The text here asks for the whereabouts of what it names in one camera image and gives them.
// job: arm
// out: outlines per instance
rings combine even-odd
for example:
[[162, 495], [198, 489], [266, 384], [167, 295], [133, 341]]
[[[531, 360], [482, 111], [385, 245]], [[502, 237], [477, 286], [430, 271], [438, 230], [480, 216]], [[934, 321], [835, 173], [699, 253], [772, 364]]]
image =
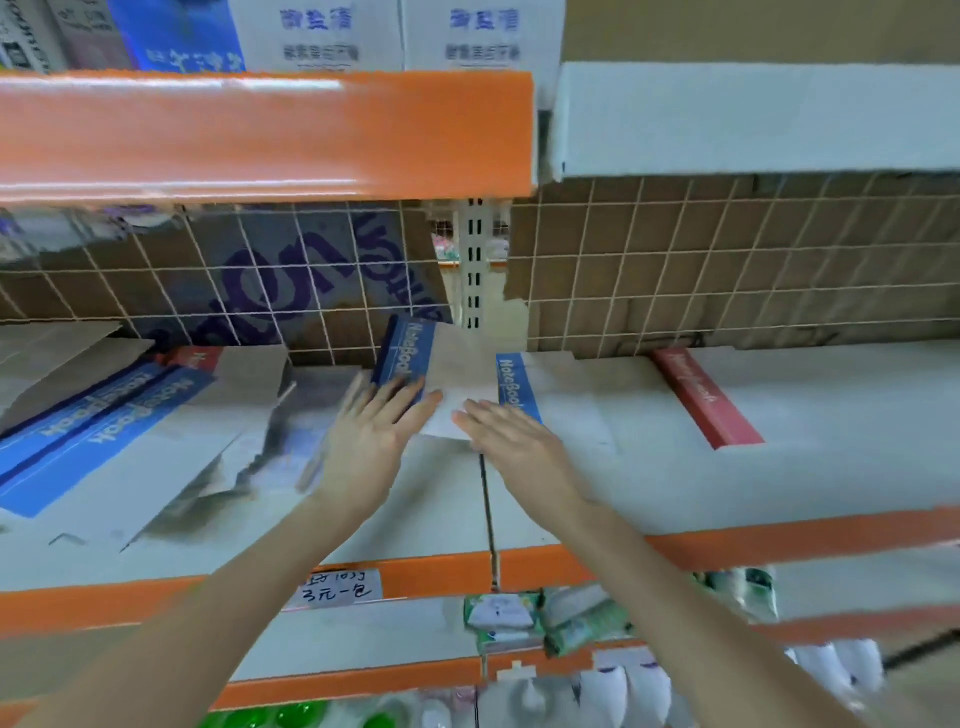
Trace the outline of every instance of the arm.
[[397, 391], [400, 383], [357, 397], [363, 378], [355, 379], [324, 443], [318, 489], [199, 589], [44, 698], [20, 726], [194, 728], [305, 576], [387, 499], [404, 448], [441, 398], [432, 393], [407, 410], [423, 383]]
[[611, 508], [590, 500], [556, 435], [512, 407], [468, 400], [466, 409], [454, 422], [527, 514], [627, 610], [705, 726], [862, 728], [782, 650], [705, 594]]

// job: person's right hand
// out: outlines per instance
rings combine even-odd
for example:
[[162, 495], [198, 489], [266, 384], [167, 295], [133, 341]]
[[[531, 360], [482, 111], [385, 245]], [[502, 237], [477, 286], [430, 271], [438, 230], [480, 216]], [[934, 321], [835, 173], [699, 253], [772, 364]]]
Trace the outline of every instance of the person's right hand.
[[558, 536], [588, 493], [560, 438], [515, 407], [467, 400], [464, 409], [453, 413], [453, 423], [500, 472], [527, 515]]

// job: wire mesh back panel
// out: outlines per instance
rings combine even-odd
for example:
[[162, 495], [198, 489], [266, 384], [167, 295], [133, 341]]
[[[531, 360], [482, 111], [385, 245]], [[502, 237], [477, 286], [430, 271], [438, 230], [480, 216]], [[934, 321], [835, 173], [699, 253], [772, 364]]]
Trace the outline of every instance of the wire mesh back panel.
[[575, 179], [515, 200], [506, 298], [581, 358], [960, 335], [960, 175]]
[[[10, 230], [25, 214], [11, 210], [4, 234], [29, 242], [29, 231]], [[30, 214], [82, 225], [85, 213]], [[163, 348], [282, 343], [294, 364], [371, 366], [391, 314], [451, 320], [416, 202], [204, 206], [153, 216], [150, 227], [126, 220], [115, 239], [0, 264], [3, 323], [115, 319]]]

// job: orange shelf edge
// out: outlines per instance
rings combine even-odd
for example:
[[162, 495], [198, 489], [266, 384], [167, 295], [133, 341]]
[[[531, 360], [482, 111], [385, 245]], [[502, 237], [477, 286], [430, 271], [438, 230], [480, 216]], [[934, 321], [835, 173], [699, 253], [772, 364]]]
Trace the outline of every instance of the orange shelf edge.
[[0, 76], [0, 205], [527, 197], [512, 71]]
[[[433, 663], [370, 667], [229, 683], [211, 710], [226, 711], [305, 700], [332, 700], [417, 688], [459, 688], [482, 682], [481, 658], [464, 657]], [[12, 728], [35, 708], [37, 703], [38, 699], [0, 703], [0, 728]]]
[[[754, 624], [753, 628], [782, 644], [823, 644], [835, 640], [869, 640], [927, 626], [955, 627], [960, 624], [960, 604], [916, 607], [891, 612], [852, 612], [813, 619], [796, 619], [778, 624]], [[487, 656], [487, 679], [494, 681], [500, 670], [535, 667], [537, 675], [568, 675], [593, 669], [593, 653], [605, 649], [640, 647], [644, 640], [617, 640], [594, 643], [559, 658], [548, 658], [541, 649], [505, 652]]]
[[[957, 539], [960, 506], [647, 537], [651, 546], [684, 571], [855, 556]], [[505, 549], [499, 552], [499, 563], [504, 592], [594, 579], [563, 546]]]
[[[319, 571], [379, 569], [383, 596], [484, 594], [492, 588], [488, 551], [412, 559], [323, 564]], [[137, 624], [200, 584], [202, 576], [0, 593], [0, 638]]]

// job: price label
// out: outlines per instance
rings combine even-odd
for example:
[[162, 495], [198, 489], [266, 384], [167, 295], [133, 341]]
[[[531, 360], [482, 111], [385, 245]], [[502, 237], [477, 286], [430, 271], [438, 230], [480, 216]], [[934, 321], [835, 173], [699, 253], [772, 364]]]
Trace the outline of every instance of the price label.
[[348, 607], [382, 598], [383, 586], [377, 569], [320, 571], [310, 574], [310, 578], [297, 587], [283, 611]]

